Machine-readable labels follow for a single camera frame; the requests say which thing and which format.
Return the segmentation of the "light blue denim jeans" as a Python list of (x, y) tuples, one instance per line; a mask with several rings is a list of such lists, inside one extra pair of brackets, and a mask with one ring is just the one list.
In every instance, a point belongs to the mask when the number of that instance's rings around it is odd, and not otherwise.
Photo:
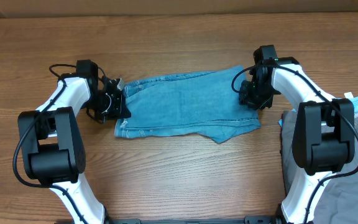
[(134, 139), (200, 134), (222, 143), (260, 128), (258, 113), (239, 104), (243, 67), (162, 75), (124, 87), (130, 118), (119, 119), (114, 134)]

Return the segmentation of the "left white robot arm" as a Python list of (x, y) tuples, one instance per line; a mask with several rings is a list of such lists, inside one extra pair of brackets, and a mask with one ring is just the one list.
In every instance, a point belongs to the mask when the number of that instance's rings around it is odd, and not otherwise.
[(86, 177), (86, 153), (76, 117), (80, 110), (95, 122), (131, 117), (124, 80), (110, 79), (91, 60), (79, 60), (72, 73), (53, 75), (57, 88), (36, 110), (17, 119), (20, 140), (12, 171), (23, 185), (49, 189), (62, 201), (72, 223), (112, 223)]

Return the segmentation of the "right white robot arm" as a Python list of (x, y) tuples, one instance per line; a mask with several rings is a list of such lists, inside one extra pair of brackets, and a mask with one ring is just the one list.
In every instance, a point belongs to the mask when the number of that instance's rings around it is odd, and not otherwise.
[(253, 53), (255, 64), (236, 92), (253, 110), (270, 108), (283, 95), (297, 112), (292, 154), (297, 165), (289, 193), (274, 216), (248, 216), (245, 223), (312, 223), (326, 184), (358, 172), (358, 132), (354, 106), (326, 93), (293, 57), (278, 57), (273, 45)]

